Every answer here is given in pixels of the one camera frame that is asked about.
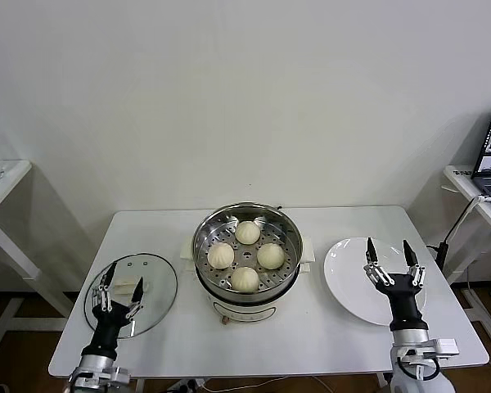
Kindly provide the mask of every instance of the metal rim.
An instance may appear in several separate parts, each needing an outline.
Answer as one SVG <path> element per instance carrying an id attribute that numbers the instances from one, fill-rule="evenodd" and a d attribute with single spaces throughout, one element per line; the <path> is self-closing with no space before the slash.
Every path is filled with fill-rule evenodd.
<path id="1" fill-rule="evenodd" d="M 83 300 L 83 306 L 82 306 L 82 311 L 83 311 L 83 316 L 85 317 L 85 320 L 87 321 L 89 327 L 94 331 L 95 328 L 92 326 L 92 324 L 89 322 L 89 319 L 88 319 L 88 316 L 87 316 L 87 311 L 85 309 L 85 305 L 86 305 L 86 301 L 87 301 L 87 296 L 88 296 L 88 293 L 89 291 L 91 290 L 91 285 L 97 280 L 97 278 L 100 277 L 101 274 L 103 274 L 112 264 L 116 263 L 116 262 L 120 262 L 121 260 L 125 260 L 126 258 L 130 258 L 132 256 L 138 256 L 138 255 L 150 255 L 150 256 L 155 256 L 157 258 L 160 258 L 161 260 L 163 260 L 166 264 L 169 265 L 169 267 L 171 268 L 171 270 L 173 270 L 173 274 L 174 274 L 174 281 L 176 283 L 175 285 L 175 289 L 174 289 L 174 296 L 173 296 L 173 301 L 171 301 L 171 304 L 169 305 L 169 307 L 165 310 L 164 314 L 162 315 L 162 317 L 160 319 L 158 319 L 156 321 L 155 324 L 151 325 L 150 327 L 148 327 L 147 329 L 145 330 L 142 330 L 141 332 L 138 332 L 137 334 L 133 335 L 133 336 L 129 336 L 129 337 L 118 337 L 119 340 L 126 340 L 128 338 L 133 338 L 133 337 L 136 337 L 136 336 L 139 336 L 141 335 L 142 333 L 145 333 L 145 332 L 148 332 L 149 330 L 151 330 L 152 328 L 154 328 L 156 325 L 158 325 L 162 319 L 165 318 L 165 316 L 169 313 L 169 310 L 171 309 L 171 307 L 173 307 L 173 304 L 174 304 L 174 301 L 177 299 L 177 294 L 178 294 L 178 276 L 177 276 L 177 272 L 174 270 L 174 267 L 170 264 L 170 262 L 168 260 L 166 260 L 163 256 L 160 256 L 160 255 L 157 255 L 157 254 L 152 254 L 150 252 L 138 252 L 138 253 L 135 253 L 135 254 L 129 254 L 129 255 L 125 255 L 121 258 L 118 258 L 117 260 L 114 260 L 112 261 L 110 264 L 108 264 L 106 267 L 104 267 L 104 269 L 102 269 L 96 276 L 95 278 L 91 281 L 91 283 L 89 284 L 89 287 L 88 287 L 88 290 L 85 294 L 85 297 L 86 299 Z"/>

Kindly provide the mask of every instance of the steamer basket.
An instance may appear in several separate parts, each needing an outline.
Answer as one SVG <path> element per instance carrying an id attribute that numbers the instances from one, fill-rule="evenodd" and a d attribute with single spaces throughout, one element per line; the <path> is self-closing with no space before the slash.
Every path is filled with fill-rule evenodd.
<path id="1" fill-rule="evenodd" d="M 235 230 L 241 221 L 254 221 L 260 227 L 260 238 L 255 244 L 241 244 L 235 238 Z M 226 242 L 235 251 L 232 266 L 214 269 L 207 255 L 212 245 Z M 274 270 L 264 269 L 256 260 L 260 246 L 276 243 L 285 252 L 284 264 Z M 302 237 L 296 225 L 280 210 L 271 206 L 243 202 L 224 206 L 206 217 L 193 237 L 193 256 L 196 272 L 203 286 L 220 300 L 234 305 L 261 305 L 276 300 L 293 285 L 300 269 Z M 231 286 L 231 275 L 247 266 L 258 273 L 259 290 L 240 293 Z"/>

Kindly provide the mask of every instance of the steamed bun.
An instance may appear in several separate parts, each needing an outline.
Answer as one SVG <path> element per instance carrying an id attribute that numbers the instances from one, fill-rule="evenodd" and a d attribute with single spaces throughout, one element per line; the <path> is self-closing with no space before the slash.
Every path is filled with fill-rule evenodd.
<path id="1" fill-rule="evenodd" d="M 256 254 L 260 266 L 266 269 L 278 269 L 284 264 L 284 258 L 284 250 L 274 243 L 264 244 Z"/>
<path id="2" fill-rule="evenodd" d="M 236 226 L 236 239 L 242 244 L 253 244 L 260 237 L 260 228 L 253 221 L 242 221 Z"/>
<path id="3" fill-rule="evenodd" d="M 231 288 L 251 293 L 259 289 L 259 275 L 252 268 L 238 268 L 231 276 Z"/>
<path id="4" fill-rule="evenodd" d="M 231 266 L 235 259 L 235 251 L 227 243 L 216 243 L 209 249 L 207 260 L 215 269 L 225 269 Z"/>

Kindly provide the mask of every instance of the electric steamer pot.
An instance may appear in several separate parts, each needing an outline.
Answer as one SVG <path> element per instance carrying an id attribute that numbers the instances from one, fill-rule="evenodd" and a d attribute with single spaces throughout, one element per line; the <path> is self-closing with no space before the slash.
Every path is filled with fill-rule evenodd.
<path id="1" fill-rule="evenodd" d="M 236 226 L 242 221 L 254 221 L 260 227 L 256 243 L 245 245 L 235 238 Z M 235 251 L 229 268 L 214 269 L 209 264 L 209 249 L 218 242 L 226 242 Z M 256 253 L 266 243 L 276 243 L 284 250 L 285 260 L 280 268 L 268 270 L 258 263 Z M 213 307 L 221 315 L 240 322 L 259 321 L 274 314 L 273 302 L 296 281 L 302 250 L 302 237 L 289 217 L 271 206 L 251 202 L 224 206 L 211 213 L 198 226 L 192 243 L 196 274 Z M 244 266 L 259 275 L 259 289 L 254 293 L 241 293 L 232 288 L 233 272 Z"/>

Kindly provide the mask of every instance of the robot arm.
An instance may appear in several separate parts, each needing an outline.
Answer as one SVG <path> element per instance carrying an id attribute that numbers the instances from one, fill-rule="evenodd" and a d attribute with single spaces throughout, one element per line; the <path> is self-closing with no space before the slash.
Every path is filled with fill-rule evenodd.
<path id="1" fill-rule="evenodd" d="M 129 374 L 124 368 L 113 367 L 120 329 L 133 322 L 134 315 L 143 307 L 143 278 L 134 289 L 129 306 L 113 301 L 109 285 L 115 275 L 113 263 L 92 290 L 92 314 L 98 323 L 91 343 L 83 348 L 79 366 L 70 376 L 67 391 L 108 391 L 111 387 L 127 386 Z"/>
<path id="2" fill-rule="evenodd" d="M 430 340 L 427 323 L 422 319 L 415 300 L 423 288 L 426 268 L 418 264 L 417 255 L 405 240 L 403 252 L 408 272 L 387 273 L 378 264 L 371 238 L 367 239 L 364 270 L 375 288 L 388 297 L 393 315 L 390 324 L 394 338 L 391 391 L 454 392 L 451 382 L 440 373 L 439 360 L 458 355 L 457 344 L 454 339 Z"/>

